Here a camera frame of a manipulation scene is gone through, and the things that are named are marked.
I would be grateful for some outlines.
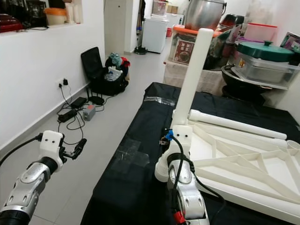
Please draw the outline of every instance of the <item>clear tape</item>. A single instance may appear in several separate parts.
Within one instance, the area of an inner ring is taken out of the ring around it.
[[[154,101],[163,105],[175,106],[176,102],[162,97],[145,97],[144,102]]]
[[[145,167],[150,162],[149,155],[138,151],[140,144],[130,138],[121,143],[114,155],[111,170],[125,174],[132,164]]]

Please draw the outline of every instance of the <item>black table cover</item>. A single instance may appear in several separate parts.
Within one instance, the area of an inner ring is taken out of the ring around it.
[[[180,89],[153,83],[109,165],[94,188],[81,225],[174,225],[166,185],[154,177],[162,154],[158,141],[172,120]],[[298,124],[287,111],[251,105],[197,92],[192,109],[283,132],[300,142]],[[221,206],[203,193],[209,217]],[[227,202],[217,225],[287,225],[289,223]]]

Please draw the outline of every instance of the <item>stainless steel pot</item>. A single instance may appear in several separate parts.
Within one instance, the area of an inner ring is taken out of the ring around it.
[[[224,0],[191,0],[186,13],[185,27],[189,30],[215,30],[226,11]]]

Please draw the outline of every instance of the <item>blue connector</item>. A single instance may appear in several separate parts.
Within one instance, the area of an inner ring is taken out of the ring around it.
[[[174,135],[173,130],[169,130],[169,133],[165,136],[166,139],[168,139],[169,141],[172,140],[172,138],[170,137],[171,135]]]

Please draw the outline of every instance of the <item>floor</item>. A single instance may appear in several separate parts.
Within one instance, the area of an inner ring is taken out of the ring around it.
[[[39,198],[30,225],[79,225],[92,191],[108,162],[128,129],[144,95],[152,82],[162,82],[165,66],[163,61],[170,50],[167,40],[161,54],[131,54],[130,83],[124,93],[108,100],[103,112],[98,112],[83,128],[88,139],[86,146],[75,160],[64,164],[59,173],[52,175]],[[45,130],[57,130],[57,117],[53,116],[24,140]],[[76,142],[81,137],[79,130],[68,131],[65,141]],[[0,206],[9,195],[18,175],[34,160],[38,159],[39,143],[33,142],[15,152],[0,171]]]

